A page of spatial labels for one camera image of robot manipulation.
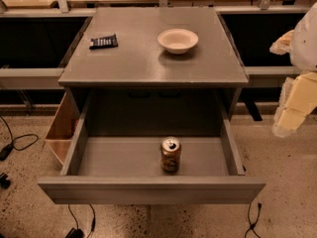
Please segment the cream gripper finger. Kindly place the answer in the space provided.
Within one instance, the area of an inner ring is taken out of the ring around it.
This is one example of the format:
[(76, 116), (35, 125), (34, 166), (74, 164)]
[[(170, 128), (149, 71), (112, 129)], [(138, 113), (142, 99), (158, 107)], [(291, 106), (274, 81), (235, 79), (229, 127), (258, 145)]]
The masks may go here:
[(290, 51), (290, 43), (293, 35), (293, 30), (288, 31), (278, 38), (269, 48), (269, 51), (276, 55), (285, 55)]
[(282, 86), (279, 105), (275, 111), (272, 132), (277, 137), (294, 133), (317, 107), (317, 73), (288, 77)]

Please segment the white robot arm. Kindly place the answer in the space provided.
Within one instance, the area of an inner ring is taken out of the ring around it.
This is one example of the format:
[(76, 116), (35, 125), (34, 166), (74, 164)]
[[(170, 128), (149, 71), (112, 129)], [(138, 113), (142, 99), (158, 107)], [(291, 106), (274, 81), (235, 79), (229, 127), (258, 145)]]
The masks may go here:
[(317, 3), (269, 51), (276, 55), (289, 53), (291, 63), (301, 71), (295, 79), (285, 80), (274, 114), (272, 132), (284, 138), (317, 107)]

